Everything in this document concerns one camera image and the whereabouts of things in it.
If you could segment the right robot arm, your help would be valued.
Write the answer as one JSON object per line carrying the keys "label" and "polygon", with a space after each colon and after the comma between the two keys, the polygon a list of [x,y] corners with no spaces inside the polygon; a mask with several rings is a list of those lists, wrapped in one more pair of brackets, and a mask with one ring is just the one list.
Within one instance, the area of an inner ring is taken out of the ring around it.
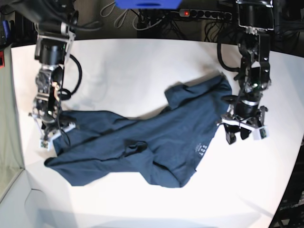
{"label": "right robot arm", "polygon": [[75,121],[61,115],[61,103],[71,97],[71,93],[63,88],[63,82],[79,13],[72,0],[15,0],[10,5],[33,22],[37,32],[34,58],[41,67],[35,77],[38,91],[29,116],[41,121],[38,128],[43,146],[56,133],[70,145],[66,130]]}

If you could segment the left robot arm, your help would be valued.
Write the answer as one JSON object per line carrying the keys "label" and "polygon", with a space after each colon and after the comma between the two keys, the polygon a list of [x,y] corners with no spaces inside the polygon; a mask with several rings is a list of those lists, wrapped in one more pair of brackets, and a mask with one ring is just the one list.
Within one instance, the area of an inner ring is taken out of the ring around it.
{"label": "left robot arm", "polygon": [[[237,22],[222,31],[217,40],[217,56],[220,65],[227,71],[236,72],[238,95],[226,95],[221,99],[229,104],[229,110],[221,116],[228,144],[236,142],[236,133],[241,139],[250,135],[254,140],[269,136],[265,126],[268,108],[260,106],[263,92],[271,85],[270,40],[274,31],[273,2],[271,0],[237,0]],[[242,55],[239,67],[227,66],[221,53],[223,38],[230,33],[240,33],[237,42]]]}

